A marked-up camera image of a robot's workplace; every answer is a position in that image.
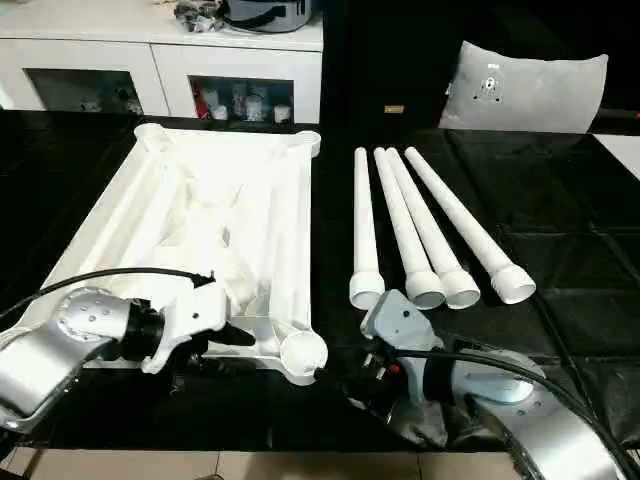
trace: white cabinet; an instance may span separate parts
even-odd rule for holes
[[[0,3],[3,108],[319,122],[320,16],[281,34],[189,33],[171,3]]]
[[[175,117],[197,117],[198,102],[224,107],[230,119],[296,123],[320,119],[320,52],[153,45]],[[274,113],[279,107],[280,113]]]
[[[9,108],[168,115],[148,44],[0,39]]]

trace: pipe end cap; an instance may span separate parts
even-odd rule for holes
[[[519,265],[509,265],[495,273],[491,286],[507,305],[522,302],[536,291],[536,282]]]
[[[280,345],[280,360],[284,368],[296,377],[313,376],[327,363],[329,351],[322,337],[302,331],[287,336]]]
[[[416,272],[407,277],[405,284],[409,300],[420,310],[431,310],[444,302],[442,282],[433,272]]]
[[[370,310],[384,293],[384,279],[378,272],[355,272],[349,281],[349,300],[360,310]]]
[[[311,158],[315,158],[320,153],[322,137],[313,130],[302,130],[289,137],[289,146],[309,145],[311,147]]]
[[[465,270],[454,270],[440,276],[447,306],[462,310],[480,300],[480,289],[473,277]]]

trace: gray pillow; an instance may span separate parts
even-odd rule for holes
[[[440,127],[584,133],[602,100],[608,59],[509,58],[464,42]]]

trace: robotic arm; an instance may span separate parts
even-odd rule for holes
[[[48,322],[16,335],[0,350],[0,426],[30,432],[73,388],[82,366],[98,356],[140,361],[144,372],[158,373],[181,344],[203,336],[226,343],[225,330],[235,328],[227,316],[227,299],[216,283],[181,295],[159,312],[146,300],[122,299],[91,287],[74,290]],[[376,347],[352,375],[356,381],[346,389],[347,397],[404,438],[444,445],[441,406],[451,398],[505,441],[525,478],[625,478],[591,426],[544,386],[505,369],[461,360],[450,362],[443,382],[437,362],[396,355],[443,347],[429,321],[398,291],[381,297],[361,330]],[[234,337],[232,343],[239,345],[254,340],[246,332]],[[473,352],[544,375],[516,352]],[[432,395],[434,390],[440,394]]]
[[[215,339],[227,323],[217,283],[193,289],[157,312],[147,300],[122,299],[85,287],[68,294],[49,321],[0,350],[0,426],[30,432],[98,356],[141,361],[158,373],[173,350],[199,335]]]
[[[381,340],[362,367],[371,382],[392,378],[400,364],[406,373],[406,396],[374,400],[371,382],[360,388],[356,404],[373,411],[396,433],[418,444],[444,445],[446,431],[440,402],[450,397],[456,407],[477,418],[501,438],[516,470],[534,480],[614,480],[625,478],[611,452],[581,417],[562,404],[544,386],[501,368],[469,361],[448,362],[442,368],[434,360],[403,358],[398,351],[430,351],[442,347],[430,322],[397,290],[386,292],[365,317],[361,330]],[[544,377],[542,369],[523,354],[507,350],[462,350],[522,367]],[[429,401],[434,388],[439,402]],[[449,390],[450,395],[442,390]],[[363,402],[368,396],[369,402]]]

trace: electrical wire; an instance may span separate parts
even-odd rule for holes
[[[34,300],[37,300],[40,297],[44,297],[56,290],[60,290],[61,288],[68,287],[69,285],[73,285],[74,283],[84,282],[86,280],[91,280],[93,278],[100,277],[111,277],[113,275],[129,275],[129,274],[138,274],[138,273],[148,273],[155,275],[168,275],[172,277],[182,277],[187,278],[193,282],[195,287],[200,287],[202,285],[206,285],[207,283],[211,283],[214,281],[213,275],[211,277],[205,277],[204,275],[200,275],[198,273],[186,272],[184,270],[175,270],[172,268],[158,268],[158,267],[126,267],[126,268],[109,268],[106,270],[96,270],[95,272],[82,273],[80,275],[75,275],[73,277],[66,278],[56,283],[52,283],[51,285],[47,285],[37,292],[22,298],[21,300],[14,303],[9,308],[0,312],[0,319],[6,317],[11,312],[17,310],[20,307],[25,305],[29,305]]]
[[[638,467],[636,462],[629,454],[627,454],[616,439],[613,438],[613,435],[609,433],[609,430],[607,430],[607,428],[602,425],[584,405],[576,400],[568,390],[556,382],[527,370],[526,368],[514,365],[513,363],[475,353],[444,352],[440,350],[395,350],[394,353],[397,357],[460,360],[478,363],[515,373],[518,376],[542,385],[554,394],[569,410],[584,420],[596,432],[596,434],[598,434],[604,445],[615,458],[620,470],[624,473],[626,480],[640,480],[640,467]]]

